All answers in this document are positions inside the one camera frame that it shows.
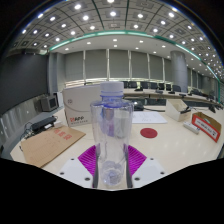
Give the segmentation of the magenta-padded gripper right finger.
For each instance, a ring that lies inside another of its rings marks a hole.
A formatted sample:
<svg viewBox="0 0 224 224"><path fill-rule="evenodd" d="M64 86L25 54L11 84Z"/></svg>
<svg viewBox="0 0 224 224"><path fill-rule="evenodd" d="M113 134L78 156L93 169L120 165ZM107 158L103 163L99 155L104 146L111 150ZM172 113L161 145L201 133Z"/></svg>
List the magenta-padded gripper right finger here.
<svg viewBox="0 0 224 224"><path fill-rule="evenodd" d="M127 187L140 188L166 176L164 168L153 157L146 157L133 146L128 147Z"/></svg>

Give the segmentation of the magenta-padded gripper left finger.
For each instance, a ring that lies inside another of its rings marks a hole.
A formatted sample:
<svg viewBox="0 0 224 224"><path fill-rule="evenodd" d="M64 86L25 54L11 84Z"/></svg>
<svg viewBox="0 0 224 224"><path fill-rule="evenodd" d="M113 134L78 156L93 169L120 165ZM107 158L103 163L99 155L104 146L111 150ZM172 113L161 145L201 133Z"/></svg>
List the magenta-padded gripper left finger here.
<svg viewBox="0 0 224 224"><path fill-rule="evenodd" d="M95 171L96 149L91 146L77 158L69 159L57 175L81 187L92 188Z"/></svg>

